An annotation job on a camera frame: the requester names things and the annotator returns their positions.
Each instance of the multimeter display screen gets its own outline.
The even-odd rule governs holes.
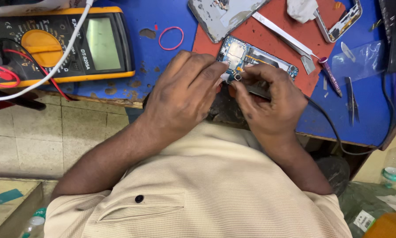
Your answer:
[[[95,70],[120,68],[120,61],[109,18],[89,19],[86,39]]]

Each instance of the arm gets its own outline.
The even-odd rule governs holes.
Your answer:
[[[285,71],[267,64],[246,67],[244,71],[245,82],[265,80],[270,83],[270,102],[250,95],[240,82],[232,84],[251,131],[269,157],[302,191],[320,195],[333,193],[313,158],[296,139],[294,130],[307,105],[301,90]]]
[[[206,117],[226,69],[211,55],[181,50],[159,77],[144,113],[85,153],[51,198],[111,189],[132,165],[183,137]]]

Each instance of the black cable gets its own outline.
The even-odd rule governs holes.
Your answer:
[[[28,51],[25,47],[23,47],[19,42],[15,41],[15,40],[13,40],[13,39],[9,39],[9,38],[0,38],[0,41],[10,41],[10,42],[13,42],[14,44],[16,44],[17,46],[19,46],[19,47],[26,53],[26,55],[29,56],[29,57],[31,58],[32,62],[33,62],[34,65],[38,68],[39,72],[40,72],[44,77],[47,76],[47,74],[46,74],[44,71],[41,70],[41,67],[39,66],[38,62],[33,58],[33,56],[29,53],[29,51]],[[58,91],[57,87],[53,84],[53,82],[51,81],[51,79],[49,79],[48,82],[49,82],[51,85],[53,85],[54,88]],[[78,100],[76,100],[76,99],[73,99],[73,98],[69,97],[67,94],[65,94],[65,96],[68,97],[69,99],[73,100],[73,101],[78,101]]]
[[[377,147],[375,147],[374,149],[372,149],[372,150],[370,150],[370,151],[363,152],[363,153],[351,153],[351,152],[346,151],[346,150],[343,148],[343,144],[342,144],[342,141],[341,141],[341,139],[340,139],[340,137],[339,137],[338,131],[336,130],[336,127],[335,127],[335,125],[333,124],[333,122],[332,122],[332,120],[330,119],[330,117],[328,116],[327,112],[326,112],[318,103],[316,103],[314,100],[312,100],[312,99],[311,99],[310,97],[308,97],[307,95],[305,95],[305,98],[306,98],[308,101],[310,101],[314,106],[316,106],[316,108],[326,117],[326,119],[327,119],[328,122],[330,123],[330,126],[332,126],[333,132],[335,133],[336,138],[338,139],[339,146],[340,146],[341,150],[342,150],[344,153],[346,153],[346,154],[351,154],[351,155],[363,155],[363,154],[369,154],[369,153],[371,153],[371,152],[373,152],[373,151],[379,149],[380,147],[382,147],[382,146],[385,144],[386,139],[387,139],[387,137],[389,136],[389,133],[391,132],[392,127],[393,127],[393,116],[395,115],[395,107],[393,106],[393,102],[392,102],[392,100],[390,99],[389,95],[388,95],[387,92],[386,92],[386,73],[383,74],[383,80],[382,80],[382,82],[381,82],[381,89],[383,90],[383,94],[384,94],[384,96],[385,96],[385,98],[386,98],[386,100],[387,100],[387,103],[388,103],[388,106],[389,106],[389,110],[390,110],[389,128],[387,129],[387,134],[386,134],[385,138],[383,139],[383,141],[381,142],[380,145],[378,145]]]

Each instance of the red work mat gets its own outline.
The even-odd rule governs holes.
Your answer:
[[[333,0],[318,0],[317,3],[322,19],[328,29],[339,21],[340,16],[345,11],[343,4],[340,8],[334,9],[335,1]],[[327,43],[324,40],[317,22],[312,20],[301,24],[291,18],[286,9],[286,0],[271,0],[258,12],[310,48],[319,58],[328,57],[335,44]],[[238,26],[231,32],[231,35],[298,67],[299,72],[296,76],[295,84],[304,94],[311,96],[318,81],[318,74],[322,69],[322,66],[317,62],[317,58],[312,57],[316,69],[308,75],[302,65],[301,55],[253,17]],[[192,50],[197,53],[207,53],[216,56],[220,46],[221,41],[218,44],[212,43],[201,25],[198,24]]]

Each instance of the white cable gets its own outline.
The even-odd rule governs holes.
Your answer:
[[[88,15],[88,11],[92,6],[92,3],[94,2],[94,0],[86,0],[86,6],[85,6],[85,10],[82,13],[82,16],[80,16],[80,19],[78,21],[78,24],[76,25],[76,27],[74,28],[73,31],[73,35],[70,38],[70,41],[68,42],[66,51],[64,52],[63,56],[61,57],[60,61],[56,64],[56,66],[54,66],[54,68],[51,70],[51,72],[43,79],[41,79],[39,82],[37,82],[36,84],[33,84],[29,87],[27,87],[26,89],[23,89],[22,91],[13,94],[13,95],[9,95],[9,96],[5,96],[5,97],[0,97],[0,101],[3,100],[9,100],[9,99],[13,99],[16,97],[19,97],[27,92],[29,92],[32,89],[36,89],[37,87],[39,87],[40,85],[42,85],[43,83],[45,83],[47,80],[49,80],[51,77],[53,77],[53,75],[57,72],[58,68],[63,64],[63,62],[66,60],[68,54],[72,51],[72,46],[74,44],[74,41],[78,35],[78,32],[80,30],[80,28],[82,27],[82,24],[86,18],[86,15]]]

